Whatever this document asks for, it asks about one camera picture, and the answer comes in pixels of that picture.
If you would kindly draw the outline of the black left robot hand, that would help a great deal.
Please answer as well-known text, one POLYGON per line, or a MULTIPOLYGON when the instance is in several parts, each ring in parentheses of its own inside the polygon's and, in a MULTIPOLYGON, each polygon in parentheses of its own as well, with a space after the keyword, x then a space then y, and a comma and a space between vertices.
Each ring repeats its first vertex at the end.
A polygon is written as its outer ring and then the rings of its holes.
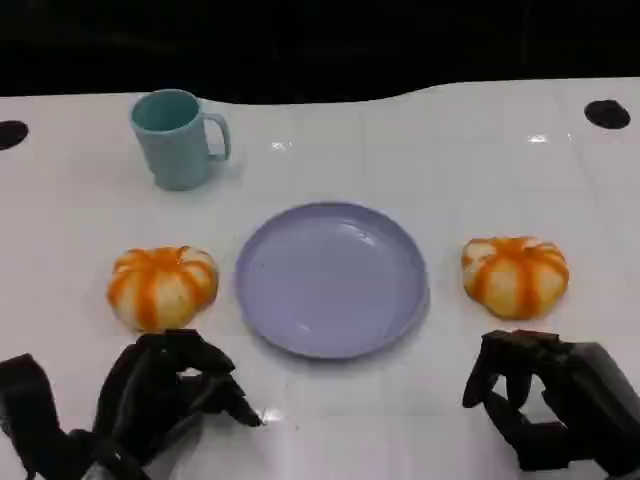
POLYGON ((232 377, 234 369, 195 330, 144 334, 107 375, 92 431, 145 466, 204 415, 226 413, 258 427, 262 420, 232 377))

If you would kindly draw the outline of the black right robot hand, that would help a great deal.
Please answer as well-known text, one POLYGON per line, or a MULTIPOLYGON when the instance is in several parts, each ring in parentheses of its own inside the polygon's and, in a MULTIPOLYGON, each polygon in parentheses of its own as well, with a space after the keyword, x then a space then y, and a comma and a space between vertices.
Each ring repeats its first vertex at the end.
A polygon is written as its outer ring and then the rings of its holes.
POLYGON ((639 476, 639 396, 596 342, 488 332, 462 404, 483 405, 525 472, 591 460, 610 479, 639 476))

